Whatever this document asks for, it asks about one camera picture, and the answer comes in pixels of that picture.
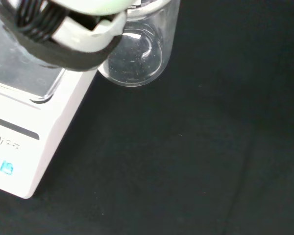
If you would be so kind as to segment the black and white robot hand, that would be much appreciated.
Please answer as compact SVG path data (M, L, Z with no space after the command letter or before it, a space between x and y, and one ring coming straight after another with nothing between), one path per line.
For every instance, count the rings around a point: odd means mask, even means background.
M97 69L121 40L131 0L0 0L2 27L29 60Z

